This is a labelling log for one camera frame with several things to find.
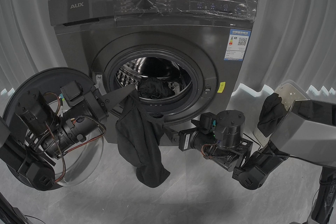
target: washing machine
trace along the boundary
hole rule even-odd
[[[88,74],[102,94],[159,79],[173,94],[141,103],[178,130],[202,112],[226,109],[257,1],[48,0],[48,6],[68,67]],[[111,111],[115,121],[122,108]]]

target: black cloth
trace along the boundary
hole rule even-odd
[[[160,186],[170,175],[161,163],[159,149],[163,118],[150,116],[139,102],[137,91],[133,91],[125,100],[115,129],[119,153],[137,168],[138,180],[151,188]]]
[[[140,81],[138,94],[142,98],[161,99],[173,96],[175,92],[169,88],[167,82],[162,82],[157,78],[148,78]]]
[[[287,110],[281,101],[282,98],[277,93],[271,94],[264,101],[257,127],[265,137],[269,137],[282,118],[287,115]]]

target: gray floor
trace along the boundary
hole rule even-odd
[[[254,129],[266,96],[238,90],[231,98],[228,109],[244,112],[246,133]],[[250,191],[198,151],[160,149],[171,175],[155,189],[138,182],[135,168],[119,155],[116,144],[105,143],[98,167],[77,186],[40,192],[19,183],[1,162],[0,192],[23,213],[47,224],[289,224],[307,219],[318,189],[321,168],[299,160],[285,161],[261,188]]]

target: washing machine drum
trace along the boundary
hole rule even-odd
[[[197,116],[211,102],[217,87],[215,67],[197,45],[163,33],[133,33],[107,44],[96,56],[90,75],[101,74],[111,92],[135,84],[150,113],[167,123]],[[122,104],[113,110],[117,116]]]

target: cable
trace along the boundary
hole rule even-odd
[[[312,209],[313,209],[313,204],[314,204],[315,196],[316,196],[316,194],[317,194],[318,191],[319,191],[319,189],[316,191],[316,193],[315,193],[315,195],[314,195],[314,197],[313,197],[313,201],[311,202],[311,208],[312,208]]]
[[[71,149],[65,151],[65,152],[64,152],[64,155],[66,155],[66,154],[68,154],[69,152],[71,152],[71,151],[73,151],[73,150],[75,150],[75,149],[77,149],[77,148],[79,148],[79,147],[81,147],[81,146],[84,146],[84,145],[86,145],[86,144],[88,144],[88,143],[90,143],[90,142],[92,142],[92,141],[94,141],[94,140],[96,140],[96,139],[98,139],[98,138],[101,138],[101,137],[103,137],[103,136],[106,134],[106,127],[105,127],[103,124],[101,124],[99,121],[95,120],[95,119],[94,119],[93,117],[91,117],[91,116],[88,116],[88,115],[82,115],[82,116],[79,116],[79,117],[77,117],[77,118],[75,119],[74,123],[75,123],[78,119],[80,119],[80,118],[82,118],[82,117],[86,117],[86,118],[88,118],[88,119],[94,121],[99,127],[102,127],[102,128],[103,128],[103,131],[100,130],[100,131],[102,132],[102,134],[100,134],[100,135],[98,135],[98,136],[96,136],[96,137],[90,139],[89,141],[86,141],[86,142],[84,142],[84,143],[82,143],[82,144],[80,144],[80,145],[78,145],[78,146],[75,146],[75,147],[73,147],[73,148],[71,148]]]
[[[50,130],[48,124],[47,124],[46,122],[44,122],[44,123],[45,123],[45,125],[47,126],[47,128],[48,128],[48,130],[49,130],[51,136],[55,139],[55,137],[54,137],[54,135],[53,135],[53,132]],[[61,180],[63,179],[63,177],[65,176],[66,167],[65,167],[65,160],[64,160],[64,156],[63,156],[63,154],[62,154],[61,148],[60,148],[60,146],[59,146],[59,144],[58,144],[58,142],[57,142],[56,140],[55,140],[55,142],[56,142],[58,151],[59,151],[59,153],[60,153],[60,155],[61,155],[62,165],[63,165],[63,171],[62,171],[61,175],[59,176],[59,178],[57,178],[57,179],[55,180],[55,183],[57,183],[57,182],[61,181]]]
[[[61,121],[59,123],[59,128],[58,128],[56,136],[54,137],[54,135],[52,135],[52,137],[54,138],[54,140],[50,143],[50,145],[45,150],[39,152],[38,155],[41,155],[41,154],[45,153],[48,149],[51,148],[51,146],[53,145],[53,143],[56,142],[57,137],[60,135],[62,125],[63,125],[63,117],[61,117]]]
[[[25,216],[26,216],[26,217],[30,217],[30,218],[35,218],[35,219],[37,219],[37,220],[39,220],[40,222],[43,222],[43,223],[45,224],[45,222],[44,222],[43,220],[39,219],[39,218],[32,217],[32,216],[28,216],[28,215],[25,215]]]
[[[213,158],[213,156],[208,156],[208,155],[206,155],[205,153],[204,153],[204,150],[203,150],[203,148],[205,147],[205,146],[215,146],[216,144],[204,144],[202,147],[201,147],[201,153],[202,153],[202,155],[203,156],[205,156],[205,157],[207,157],[207,158]]]
[[[257,145],[261,146],[258,142],[254,141],[254,139],[250,138],[253,142],[255,142]]]
[[[27,143],[27,145],[29,145],[29,143],[27,142],[26,138],[29,137],[32,134],[32,132],[28,132],[28,134],[26,135],[25,142]],[[40,142],[43,142],[44,138],[46,138],[49,135],[49,131],[42,136],[42,138],[40,139]]]
[[[57,106],[57,110],[56,110],[56,115],[58,114],[58,112],[59,112],[59,110],[60,110],[60,107],[61,107],[61,101],[60,101],[60,99],[59,99],[59,97],[58,97],[58,95],[56,94],[56,93],[54,93],[54,92],[46,92],[45,94],[43,94],[43,96],[46,96],[46,95],[48,95],[48,94],[52,94],[52,95],[55,95],[56,96],[56,98],[57,98],[57,101],[58,101],[58,106]]]
[[[331,185],[334,185],[334,184],[336,184],[336,179],[333,180],[333,181],[330,181],[330,182],[322,182],[322,181],[320,180],[320,186],[327,187],[327,186],[331,186]]]
[[[319,163],[314,163],[314,162],[311,162],[309,160],[306,160],[306,159],[302,159],[300,157],[296,157],[296,156],[292,156],[292,155],[272,155],[272,154],[267,154],[267,153],[263,153],[263,152],[260,152],[260,150],[258,150],[258,153],[260,154],[263,154],[263,155],[266,155],[266,156],[271,156],[271,157],[282,157],[282,158],[293,158],[293,159],[299,159],[299,160],[303,160],[304,162],[307,162],[307,163],[311,163],[311,164],[314,164],[314,165],[317,165],[317,166],[321,166],[321,167],[327,167],[327,168],[332,168],[332,169],[336,169],[336,167],[334,166],[329,166],[329,165],[323,165],[323,164],[319,164]]]
[[[57,97],[58,98],[58,100],[59,100],[59,103],[61,104],[61,115],[60,115],[60,117],[63,117],[63,100],[62,100],[62,97],[61,96],[58,96]]]

